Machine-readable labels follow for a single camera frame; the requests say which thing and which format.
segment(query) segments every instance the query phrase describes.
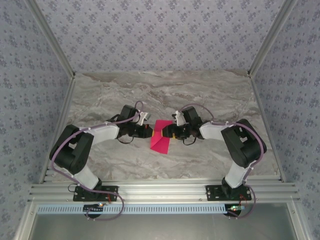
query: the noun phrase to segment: wall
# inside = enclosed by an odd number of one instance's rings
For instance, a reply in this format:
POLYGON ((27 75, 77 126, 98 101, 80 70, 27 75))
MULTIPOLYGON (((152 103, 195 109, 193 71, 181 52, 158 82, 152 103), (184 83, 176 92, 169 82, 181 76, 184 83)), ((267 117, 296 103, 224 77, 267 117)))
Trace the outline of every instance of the wall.
POLYGON ((0 1, 0 239, 14 237, 69 79, 22 0, 0 1))
POLYGON ((288 181, 320 239, 320 3, 300 0, 254 77, 288 181))
POLYGON ((37 0, 76 72, 249 69, 283 0, 37 0))

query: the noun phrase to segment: metal bracket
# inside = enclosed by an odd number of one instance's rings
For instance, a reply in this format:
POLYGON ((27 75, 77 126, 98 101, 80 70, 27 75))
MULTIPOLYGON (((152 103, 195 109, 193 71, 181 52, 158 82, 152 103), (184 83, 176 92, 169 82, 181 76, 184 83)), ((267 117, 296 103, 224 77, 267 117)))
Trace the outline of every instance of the metal bracket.
MULTIPOLYGON (((99 191, 118 193, 118 186, 100 186, 99 191)), ((95 193, 76 186, 73 194, 74 202, 116 202, 117 196, 112 194, 95 193)))
POLYGON ((250 201, 252 199, 250 188, 247 186, 239 186, 235 188, 236 193, 232 194, 233 198, 228 198, 223 190, 221 185, 207 185, 205 186, 205 192, 206 192, 206 199, 208 201, 212 202, 218 202, 218 201, 240 201, 243 200, 241 198, 241 195, 245 197, 247 201, 250 201))

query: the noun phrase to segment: gray marble table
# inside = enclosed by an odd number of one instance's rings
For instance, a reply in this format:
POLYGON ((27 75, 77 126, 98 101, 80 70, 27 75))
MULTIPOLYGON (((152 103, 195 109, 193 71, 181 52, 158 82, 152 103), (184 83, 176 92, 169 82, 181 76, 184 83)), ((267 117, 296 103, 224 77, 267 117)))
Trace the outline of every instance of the gray marble table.
MULTIPOLYGON (((68 124, 99 124, 120 113, 123 105, 134 106, 137 100, 142 100, 145 112, 151 113, 150 125, 157 119, 172 120, 171 114, 189 103, 205 105, 216 121, 248 119, 268 148, 251 174, 278 174, 249 78, 230 71, 79 73, 75 77, 68 124)), ((210 119, 205 110, 196 110, 203 120, 210 119)), ((109 140, 93 146, 88 164, 102 180, 222 178, 232 159, 220 140, 198 139, 185 146, 172 139, 168 154, 160 154, 150 149, 150 139, 135 138, 127 145, 109 140)), ((55 175, 54 180, 63 178, 55 175)))

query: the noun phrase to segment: patterned wallpaper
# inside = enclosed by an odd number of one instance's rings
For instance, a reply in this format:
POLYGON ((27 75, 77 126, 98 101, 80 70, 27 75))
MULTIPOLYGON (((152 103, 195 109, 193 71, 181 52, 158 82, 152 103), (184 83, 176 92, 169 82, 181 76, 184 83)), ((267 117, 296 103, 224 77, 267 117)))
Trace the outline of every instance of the patterned wallpaper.
POLYGON ((39 180, 69 79, 23 0, 0 1, 0 239, 39 180))
POLYGON ((320 239, 320 2, 300 0, 255 76, 288 181, 320 239))
POLYGON ((249 69, 283 0, 36 0, 75 72, 249 69))

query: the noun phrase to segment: pink fabric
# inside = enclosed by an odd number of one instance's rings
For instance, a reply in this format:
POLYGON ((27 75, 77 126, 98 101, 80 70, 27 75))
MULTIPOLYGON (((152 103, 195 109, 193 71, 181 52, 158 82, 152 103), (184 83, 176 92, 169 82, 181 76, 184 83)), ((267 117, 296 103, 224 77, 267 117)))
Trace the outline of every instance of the pink fabric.
POLYGON ((150 149, 161 154, 168 154, 170 138, 162 136, 162 129, 172 124, 170 120, 155 121, 154 135, 151 137, 150 149))

